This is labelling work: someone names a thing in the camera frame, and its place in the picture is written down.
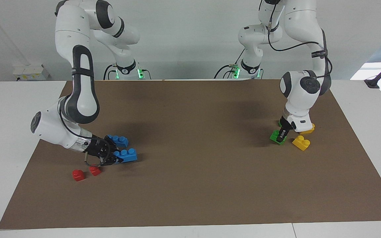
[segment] white wall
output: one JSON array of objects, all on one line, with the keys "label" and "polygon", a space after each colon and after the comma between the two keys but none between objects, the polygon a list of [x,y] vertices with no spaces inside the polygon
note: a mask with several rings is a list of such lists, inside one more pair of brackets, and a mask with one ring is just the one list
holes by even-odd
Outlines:
[{"label": "white wall", "polygon": [[[70,66],[54,45],[55,6],[59,0],[0,0],[0,25],[33,64],[44,64],[55,80],[68,80]],[[219,67],[233,63],[242,50],[237,33],[257,24],[258,0],[110,0],[126,22],[139,28],[141,41],[132,46],[136,59],[153,78],[212,78]],[[334,79],[349,79],[381,45],[381,2],[318,0],[318,21],[328,39]],[[296,42],[284,36],[277,47]],[[113,57],[92,41],[96,79]],[[276,53],[264,47],[264,78],[288,70],[310,69],[307,47]],[[0,40],[0,80],[13,80],[18,63]]]}]

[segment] green lego brick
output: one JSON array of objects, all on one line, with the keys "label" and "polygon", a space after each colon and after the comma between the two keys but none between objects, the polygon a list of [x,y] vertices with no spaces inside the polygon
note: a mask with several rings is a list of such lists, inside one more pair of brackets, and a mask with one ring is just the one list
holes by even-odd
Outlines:
[{"label": "green lego brick", "polygon": [[278,143],[279,145],[283,145],[283,143],[286,141],[287,136],[284,137],[284,140],[282,142],[278,142],[277,141],[278,133],[279,133],[279,130],[273,131],[273,133],[271,134],[270,140]]}]

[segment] white table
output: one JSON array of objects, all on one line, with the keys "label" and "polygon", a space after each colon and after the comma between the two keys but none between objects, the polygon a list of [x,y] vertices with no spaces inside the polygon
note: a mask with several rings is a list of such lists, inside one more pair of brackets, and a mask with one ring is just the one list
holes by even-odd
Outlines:
[{"label": "white table", "polygon": [[[30,121],[53,104],[64,81],[0,82],[0,220],[38,143]],[[335,80],[332,92],[381,175],[381,92],[362,81]],[[233,226],[175,226],[0,230],[0,237],[266,237],[375,238],[381,221],[285,223]]]}]

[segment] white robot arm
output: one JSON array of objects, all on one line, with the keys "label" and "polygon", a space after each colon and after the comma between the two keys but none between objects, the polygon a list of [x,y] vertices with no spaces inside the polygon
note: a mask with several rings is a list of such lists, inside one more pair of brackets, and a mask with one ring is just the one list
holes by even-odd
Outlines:
[{"label": "white robot arm", "polygon": [[[114,54],[121,51],[113,48],[115,42],[136,44],[139,33],[135,28],[125,26],[124,21],[114,14],[112,6],[104,0],[64,0],[57,5],[56,16],[56,48],[59,55],[71,64],[73,92],[60,98],[47,110],[38,112],[32,120],[32,133],[64,148],[97,156],[100,163],[95,166],[136,160],[134,150],[131,153],[119,150],[119,147],[127,147],[126,138],[106,136],[102,139],[78,124],[94,121],[100,111],[89,50],[90,30],[99,30],[101,33],[95,35],[103,40],[109,39],[105,45]],[[127,57],[115,56],[122,65],[131,59],[130,53]]]},{"label": "white robot arm", "polygon": [[[280,90],[287,98],[281,130],[276,142],[282,143],[290,130],[297,132],[312,129],[309,111],[320,95],[331,86],[324,31],[317,22],[316,0],[263,0],[258,26],[244,27],[239,32],[239,41],[245,47],[241,62],[242,77],[254,78],[262,59],[261,44],[269,44],[275,51],[286,51],[299,45],[307,45],[311,50],[313,70],[290,71],[280,81]],[[283,50],[271,44],[280,40],[282,31],[279,18],[284,12],[284,30],[288,36],[301,44]]]},{"label": "white robot arm", "polygon": [[115,57],[115,65],[117,71],[120,72],[121,80],[137,80],[139,79],[139,63],[132,56],[132,51],[128,45],[134,45],[139,40],[137,31],[133,34],[134,41],[124,42],[120,37],[114,38],[102,30],[92,30],[95,38],[105,45]]}]

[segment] lego brick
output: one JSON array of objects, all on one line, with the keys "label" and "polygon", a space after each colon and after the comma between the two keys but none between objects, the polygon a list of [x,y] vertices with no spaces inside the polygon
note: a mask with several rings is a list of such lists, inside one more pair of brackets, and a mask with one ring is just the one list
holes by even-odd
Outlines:
[{"label": "lego brick", "polygon": [[117,147],[126,148],[129,145],[129,140],[126,137],[108,135],[110,139],[115,143]]},{"label": "lego brick", "polygon": [[296,139],[292,142],[296,147],[300,150],[305,151],[308,146],[310,146],[311,142],[306,140],[303,136],[297,136]]},{"label": "lego brick", "polygon": [[72,175],[73,175],[73,179],[76,180],[77,182],[86,178],[85,173],[79,169],[73,170]]},{"label": "lego brick", "polygon": [[129,150],[123,149],[121,152],[116,151],[114,152],[114,155],[123,159],[122,163],[138,160],[138,155],[136,154],[136,150],[133,148]]},{"label": "lego brick", "polygon": [[277,141],[278,133],[279,133],[279,130],[273,131],[273,133],[271,134],[270,140],[278,143],[279,145],[282,145],[286,141],[287,136],[284,137],[284,140],[282,142],[278,142]]},{"label": "lego brick", "polygon": [[300,135],[311,134],[316,129],[316,125],[314,125],[314,123],[312,123],[312,124],[313,124],[313,128],[311,130],[309,130],[309,131],[302,131],[299,134]]},{"label": "lego brick", "polygon": [[97,176],[101,173],[101,169],[99,167],[89,167],[89,172],[91,172],[92,175]]}]

